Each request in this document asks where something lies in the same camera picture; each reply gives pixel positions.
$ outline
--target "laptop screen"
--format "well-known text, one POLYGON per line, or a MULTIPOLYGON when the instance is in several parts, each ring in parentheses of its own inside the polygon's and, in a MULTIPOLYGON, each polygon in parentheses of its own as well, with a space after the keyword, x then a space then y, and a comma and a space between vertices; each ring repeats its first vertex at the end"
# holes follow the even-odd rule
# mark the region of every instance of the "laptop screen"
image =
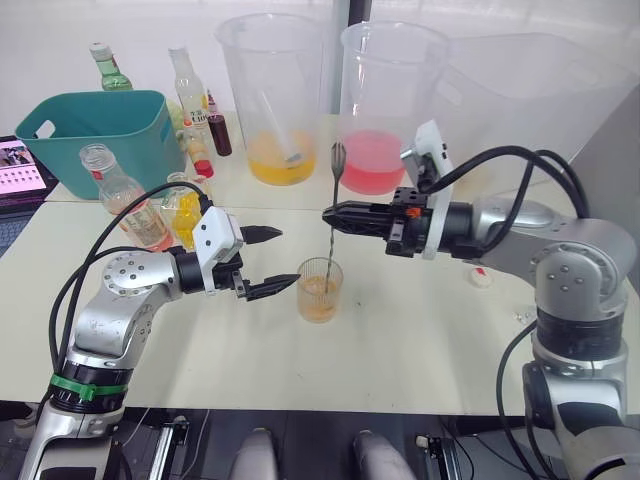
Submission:
POLYGON ((0 195, 47 188, 31 153, 20 140, 0 141, 0 195))

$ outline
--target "small bottle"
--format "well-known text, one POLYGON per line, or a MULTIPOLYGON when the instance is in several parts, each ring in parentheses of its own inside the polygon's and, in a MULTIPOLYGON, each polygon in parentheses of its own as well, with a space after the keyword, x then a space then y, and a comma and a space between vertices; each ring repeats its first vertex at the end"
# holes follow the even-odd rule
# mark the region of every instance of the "small bottle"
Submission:
MULTIPOLYGON (((167 182, 194 183, 182 172, 171 173, 167 177, 167 182)), ((202 218, 198 194, 186 187, 173 187, 165 195, 160 208, 162 216, 184 248, 193 250, 195 247, 193 228, 202 218)))
POLYGON ((176 71, 175 86, 182 104, 185 120, 189 120, 200 132, 204 144, 213 158, 215 146, 207 122, 207 96, 202 82, 193 70, 186 48, 169 49, 169 56, 176 71))
MULTIPOLYGON (((106 146, 87 145, 80 150, 80 159, 91 172, 100 188, 100 200, 112 215, 118 215, 144 193, 140 184, 122 171, 115 156, 106 146)), ((120 228, 139 247, 162 251, 173 244, 171 232, 150 200, 145 200, 124 217, 120 228)))
POLYGON ((98 70, 102 74, 102 89, 105 91, 132 90, 133 85, 124 74, 120 72, 116 59, 109 45, 104 43, 92 43, 89 47, 93 59, 98 64, 98 70))
POLYGON ((231 141, 229 140, 229 132, 227 131, 227 122, 224 120, 218 108, 216 102, 211 96, 211 92, 207 90, 207 106, 209 109, 209 130, 211 130, 211 136, 213 136, 213 143, 216 146, 216 152, 221 157, 231 155, 231 141))
POLYGON ((213 177, 213 167, 209 156, 209 150, 202 140, 200 130, 194 127, 190 120, 184 121, 184 142, 189 158, 198 175, 207 178, 213 177))

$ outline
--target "green bottle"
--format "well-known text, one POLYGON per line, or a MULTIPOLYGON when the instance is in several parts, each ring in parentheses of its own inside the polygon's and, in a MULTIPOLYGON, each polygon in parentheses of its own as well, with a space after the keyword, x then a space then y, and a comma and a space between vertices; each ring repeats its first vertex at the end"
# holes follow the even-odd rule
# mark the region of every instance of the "green bottle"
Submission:
POLYGON ((120 73, 116 59, 109 45, 104 43, 92 43, 91 55, 98 64, 98 70, 102 74, 102 89, 105 91, 133 90, 131 80, 120 73))

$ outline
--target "plastic measuring jug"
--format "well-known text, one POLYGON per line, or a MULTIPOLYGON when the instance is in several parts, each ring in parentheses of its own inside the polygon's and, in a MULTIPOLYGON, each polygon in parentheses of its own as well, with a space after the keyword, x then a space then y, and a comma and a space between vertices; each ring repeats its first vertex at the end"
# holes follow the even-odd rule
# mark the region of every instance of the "plastic measuring jug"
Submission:
POLYGON ((428 28, 388 21, 352 25, 340 39, 339 137, 347 151, 341 182, 358 193, 388 193, 404 175, 401 148, 432 118, 449 42, 428 28))
POLYGON ((224 22, 216 37, 251 171, 272 185, 305 180, 316 162, 320 27, 295 15, 255 14, 224 22))

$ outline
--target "teal plastic basket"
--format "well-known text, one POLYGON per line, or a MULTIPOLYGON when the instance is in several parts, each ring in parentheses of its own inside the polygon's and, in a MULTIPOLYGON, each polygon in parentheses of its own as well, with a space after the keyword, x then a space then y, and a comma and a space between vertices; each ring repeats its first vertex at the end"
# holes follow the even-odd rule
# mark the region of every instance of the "teal plastic basket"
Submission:
POLYGON ((164 95, 151 90, 51 97, 18 125, 16 136, 74 195, 88 200, 98 198, 98 187, 78 152, 91 143, 106 145, 147 191, 185 167, 164 95), (55 130, 35 138, 47 120, 55 130))

